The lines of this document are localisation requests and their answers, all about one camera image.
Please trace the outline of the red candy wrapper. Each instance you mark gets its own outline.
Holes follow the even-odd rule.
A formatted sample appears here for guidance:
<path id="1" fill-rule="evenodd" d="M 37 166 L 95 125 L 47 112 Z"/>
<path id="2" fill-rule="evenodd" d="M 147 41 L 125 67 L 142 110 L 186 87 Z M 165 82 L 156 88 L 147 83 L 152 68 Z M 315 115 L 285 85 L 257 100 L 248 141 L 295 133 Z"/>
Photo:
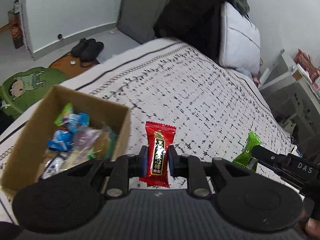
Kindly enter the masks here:
<path id="1" fill-rule="evenodd" d="M 167 150 L 174 141 L 176 127 L 147 121 L 145 129 L 148 139 L 148 158 L 146 174 L 139 180 L 147 183 L 148 187 L 169 188 Z"/>

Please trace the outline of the green snack packet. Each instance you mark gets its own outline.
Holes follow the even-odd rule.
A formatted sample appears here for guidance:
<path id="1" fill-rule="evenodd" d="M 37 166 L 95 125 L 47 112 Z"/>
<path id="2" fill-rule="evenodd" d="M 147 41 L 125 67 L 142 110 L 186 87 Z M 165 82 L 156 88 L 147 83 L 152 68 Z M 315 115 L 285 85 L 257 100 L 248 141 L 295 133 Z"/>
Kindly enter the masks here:
<path id="1" fill-rule="evenodd" d="M 259 146 L 260 144 L 261 141 L 259 137 L 254 132 L 249 132 L 246 145 L 244 146 L 242 153 L 238 155 L 232 163 L 256 172 L 258 161 L 252 157 L 252 150 L 255 146 Z"/>

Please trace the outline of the green biscuit packet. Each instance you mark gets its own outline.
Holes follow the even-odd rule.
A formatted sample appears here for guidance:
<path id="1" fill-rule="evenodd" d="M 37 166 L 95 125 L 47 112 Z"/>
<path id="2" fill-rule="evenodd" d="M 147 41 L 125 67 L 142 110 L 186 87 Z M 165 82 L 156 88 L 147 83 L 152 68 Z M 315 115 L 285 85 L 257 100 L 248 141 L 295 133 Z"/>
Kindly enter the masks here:
<path id="1" fill-rule="evenodd" d="M 99 131 L 99 136 L 93 144 L 93 156 L 95 159 L 110 159 L 116 146 L 118 135 L 110 126 L 104 126 Z"/>

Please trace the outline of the white cracker packet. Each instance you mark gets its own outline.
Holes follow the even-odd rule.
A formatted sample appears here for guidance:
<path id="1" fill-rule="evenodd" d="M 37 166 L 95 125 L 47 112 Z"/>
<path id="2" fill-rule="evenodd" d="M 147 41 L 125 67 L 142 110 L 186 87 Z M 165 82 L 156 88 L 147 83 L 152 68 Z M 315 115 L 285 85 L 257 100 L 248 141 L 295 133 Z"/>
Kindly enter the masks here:
<path id="1" fill-rule="evenodd" d="M 95 159 L 93 150 L 60 152 L 46 149 L 39 166 L 36 181 L 50 178 L 88 160 Z"/>

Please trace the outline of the white bedside shelf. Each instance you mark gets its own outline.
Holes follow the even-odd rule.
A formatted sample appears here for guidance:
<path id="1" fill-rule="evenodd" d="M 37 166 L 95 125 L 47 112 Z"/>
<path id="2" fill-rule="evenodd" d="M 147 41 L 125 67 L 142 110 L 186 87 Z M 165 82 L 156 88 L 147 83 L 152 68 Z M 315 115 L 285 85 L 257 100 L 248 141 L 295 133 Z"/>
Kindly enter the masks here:
<path id="1" fill-rule="evenodd" d="M 274 66 L 262 75 L 259 91 L 275 117 L 294 121 L 300 152 L 314 154 L 319 152 L 319 97 L 306 78 L 293 76 L 297 70 L 292 57 L 281 50 Z"/>

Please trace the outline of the white patterned bed cover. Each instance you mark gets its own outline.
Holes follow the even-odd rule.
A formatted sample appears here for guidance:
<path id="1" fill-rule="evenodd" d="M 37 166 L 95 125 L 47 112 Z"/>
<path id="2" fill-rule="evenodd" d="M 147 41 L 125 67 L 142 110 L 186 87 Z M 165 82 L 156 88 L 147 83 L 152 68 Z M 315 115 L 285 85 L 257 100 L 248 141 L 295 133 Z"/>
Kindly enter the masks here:
<path id="1" fill-rule="evenodd" d="M 5 131 L 2 221 L 16 222 L 13 196 L 39 177 L 55 119 L 67 103 L 87 113 L 92 126 L 115 130 L 115 157 L 139 152 L 147 143 L 147 121 L 175 126 L 176 151 L 204 161 L 233 160 L 250 132 L 273 152 L 287 154 L 292 148 L 251 79 L 186 43 L 157 39 L 53 86 Z"/>

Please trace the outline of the blue snack packet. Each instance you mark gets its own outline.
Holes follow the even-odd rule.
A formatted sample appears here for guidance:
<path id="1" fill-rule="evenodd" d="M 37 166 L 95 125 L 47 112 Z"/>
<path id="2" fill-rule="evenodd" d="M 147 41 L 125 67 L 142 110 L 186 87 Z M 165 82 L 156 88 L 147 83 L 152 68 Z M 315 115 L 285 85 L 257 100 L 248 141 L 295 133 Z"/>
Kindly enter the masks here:
<path id="1" fill-rule="evenodd" d="M 60 152 L 67 152 L 73 147 L 73 134 L 70 131 L 57 130 L 53 139 L 48 140 L 47 147 Z"/>

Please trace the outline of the red box on shelf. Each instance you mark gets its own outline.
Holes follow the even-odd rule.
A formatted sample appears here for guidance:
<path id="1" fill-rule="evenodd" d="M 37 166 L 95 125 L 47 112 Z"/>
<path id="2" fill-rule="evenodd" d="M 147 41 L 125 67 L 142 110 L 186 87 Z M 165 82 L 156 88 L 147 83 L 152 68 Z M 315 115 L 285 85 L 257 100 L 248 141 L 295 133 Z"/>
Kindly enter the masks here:
<path id="1" fill-rule="evenodd" d="M 301 51 L 298 50 L 295 55 L 294 61 L 296 64 L 300 64 L 300 66 L 308 72 L 311 82 L 314 83 L 319 78 L 319 69 L 317 69 L 310 60 L 310 57 Z"/>

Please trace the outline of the black slipper right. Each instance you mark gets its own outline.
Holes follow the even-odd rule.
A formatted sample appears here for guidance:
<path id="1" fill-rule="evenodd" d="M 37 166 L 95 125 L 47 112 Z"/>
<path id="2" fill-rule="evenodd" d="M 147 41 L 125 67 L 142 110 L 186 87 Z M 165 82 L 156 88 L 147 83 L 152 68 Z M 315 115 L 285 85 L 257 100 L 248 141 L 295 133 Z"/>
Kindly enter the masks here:
<path id="1" fill-rule="evenodd" d="M 84 49 L 80 55 L 80 61 L 82 62 L 92 62 L 94 61 L 101 51 L 104 49 L 103 42 L 89 41 L 87 47 Z"/>

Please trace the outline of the black slipper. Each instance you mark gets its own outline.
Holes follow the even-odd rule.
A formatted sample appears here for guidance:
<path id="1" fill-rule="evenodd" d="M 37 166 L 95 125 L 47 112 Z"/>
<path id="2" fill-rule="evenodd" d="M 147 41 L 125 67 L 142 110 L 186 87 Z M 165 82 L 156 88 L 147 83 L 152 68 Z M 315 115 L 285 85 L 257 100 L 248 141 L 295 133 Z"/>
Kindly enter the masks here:
<path id="1" fill-rule="evenodd" d="M 104 49 L 103 42 L 89 41 L 87 47 L 84 49 L 80 55 L 80 61 L 82 62 L 92 62 L 94 61 L 101 51 Z"/>
<path id="2" fill-rule="evenodd" d="M 81 54 L 89 45 L 93 45 L 96 42 L 94 38 L 86 39 L 82 38 L 79 43 L 71 49 L 72 57 L 80 57 Z"/>

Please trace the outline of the white pillow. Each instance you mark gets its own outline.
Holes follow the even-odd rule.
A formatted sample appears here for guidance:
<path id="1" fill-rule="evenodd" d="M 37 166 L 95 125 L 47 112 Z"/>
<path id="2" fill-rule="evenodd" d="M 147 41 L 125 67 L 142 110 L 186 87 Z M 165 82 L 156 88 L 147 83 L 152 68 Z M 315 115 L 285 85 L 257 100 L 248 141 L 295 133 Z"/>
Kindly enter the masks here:
<path id="1" fill-rule="evenodd" d="M 257 75 L 260 68 L 260 33 L 230 3 L 221 5 L 219 65 L 247 70 Z"/>

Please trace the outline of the black slipper left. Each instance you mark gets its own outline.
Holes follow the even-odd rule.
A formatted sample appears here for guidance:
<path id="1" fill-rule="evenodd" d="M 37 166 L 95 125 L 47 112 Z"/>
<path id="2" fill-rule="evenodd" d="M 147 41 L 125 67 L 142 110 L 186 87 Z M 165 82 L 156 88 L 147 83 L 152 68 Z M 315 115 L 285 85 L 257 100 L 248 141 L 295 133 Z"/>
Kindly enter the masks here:
<path id="1" fill-rule="evenodd" d="M 80 57 L 81 54 L 89 45 L 93 45 L 96 42 L 94 38 L 86 39 L 82 38 L 79 43 L 71 49 L 72 57 Z"/>

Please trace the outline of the dark soda bottle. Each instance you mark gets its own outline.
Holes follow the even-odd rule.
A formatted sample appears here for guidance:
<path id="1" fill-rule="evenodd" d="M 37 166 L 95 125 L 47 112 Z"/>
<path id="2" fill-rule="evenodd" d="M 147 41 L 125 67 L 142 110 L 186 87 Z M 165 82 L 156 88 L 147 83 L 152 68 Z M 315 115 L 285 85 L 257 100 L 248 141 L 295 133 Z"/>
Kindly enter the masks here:
<path id="1" fill-rule="evenodd" d="M 21 48 L 24 45 L 23 33 L 18 22 L 12 23 L 11 35 L 12 35 L 12 40 L 13 40 L 15 49 Z"/>

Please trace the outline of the brown cardboard box by rack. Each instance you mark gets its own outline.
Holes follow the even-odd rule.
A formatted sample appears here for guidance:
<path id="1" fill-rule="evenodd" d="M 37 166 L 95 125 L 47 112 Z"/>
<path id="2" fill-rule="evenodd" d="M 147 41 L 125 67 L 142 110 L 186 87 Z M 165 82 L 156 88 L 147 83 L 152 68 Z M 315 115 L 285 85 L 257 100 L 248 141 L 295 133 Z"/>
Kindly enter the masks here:
<path id="1" fill-rule="evenodd" d="M 8 21 L 9 25 L 13 25 L 14 23 L 17 23 L 18 25 L 21 25 L 21 20 L 20 20 L 20 13 L 14 13 L 14 10 L 9 10 L 8 11 Z"/>

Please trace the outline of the spray bottle on rack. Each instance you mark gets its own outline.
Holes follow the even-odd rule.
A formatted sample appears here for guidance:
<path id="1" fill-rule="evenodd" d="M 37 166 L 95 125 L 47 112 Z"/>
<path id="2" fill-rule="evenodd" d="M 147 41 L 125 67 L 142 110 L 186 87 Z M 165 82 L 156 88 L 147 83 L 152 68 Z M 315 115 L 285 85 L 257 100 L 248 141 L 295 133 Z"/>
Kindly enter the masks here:
<path id="1" fill-rule="evenodd" d="M 20 12 L 20 3 L 19 0 L 14 0 L 14 14 L 17 14 Z"/>

